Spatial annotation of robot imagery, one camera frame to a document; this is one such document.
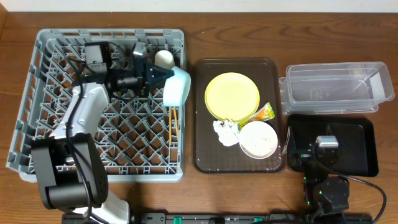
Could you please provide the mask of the yellow plate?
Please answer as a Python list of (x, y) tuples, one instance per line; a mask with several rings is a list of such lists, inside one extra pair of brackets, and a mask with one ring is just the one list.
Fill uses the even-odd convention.
[(260, 93), (249, 77), (236, 72), (214, 77), (205, 90), (205, 104), (218, 120), (240, 122), (248, 119), (258, 109)]

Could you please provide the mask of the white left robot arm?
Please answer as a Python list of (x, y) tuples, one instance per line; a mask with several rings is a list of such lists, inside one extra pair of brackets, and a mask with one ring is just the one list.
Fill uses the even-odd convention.
[(94, 142), (101, 115), (114, 93), (146, 96), (174, 76), (145, 58), (146, 45), (133, 45), (131, 69), (115, 69), (109, 42), (85, 44), (85, 60), (76, 69), (73, 97), (49, 137), (36, 139), (31, 155), (45, 208), (79, 213), (98, 223), (129, 223), (129, 204), (109, 191), (108, 177)]

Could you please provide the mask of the light blue bowl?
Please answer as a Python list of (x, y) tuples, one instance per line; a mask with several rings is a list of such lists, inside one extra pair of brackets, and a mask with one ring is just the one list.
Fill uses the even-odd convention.
[(187, 98), (191, 86), (190, 74), (185, 70), (174, 66), (174, 76), (168, 78), (164, 85), (163, 103), (164, 106), (182, 106)]

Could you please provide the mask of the white small plate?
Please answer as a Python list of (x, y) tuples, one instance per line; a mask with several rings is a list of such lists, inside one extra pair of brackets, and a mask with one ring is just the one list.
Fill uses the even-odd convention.
[(265, 159), (275, 153), (279, 140), (274, 128), (262, 121), (253, 121), (240, 130), (239, 145), (251, 158)]

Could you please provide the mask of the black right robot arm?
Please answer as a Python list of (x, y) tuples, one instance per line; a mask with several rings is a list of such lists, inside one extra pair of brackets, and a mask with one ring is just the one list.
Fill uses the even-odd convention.
[(304, 174), (304, 198), (309, 206), (307, 223), (325, 215), (341, 213), (349, 208), (349, 181), (338, 175), (331, 176), (324, 162), (335, 163), (339, 144), (334, 140), (317, 140), (306, 152), (295, 154)]

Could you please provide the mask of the cream cup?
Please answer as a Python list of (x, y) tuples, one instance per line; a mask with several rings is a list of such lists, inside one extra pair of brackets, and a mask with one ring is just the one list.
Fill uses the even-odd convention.
[(175, 66), (174, 56), (168, 50), (160, 50), (155, 54), (156, 66), (171, 70)]

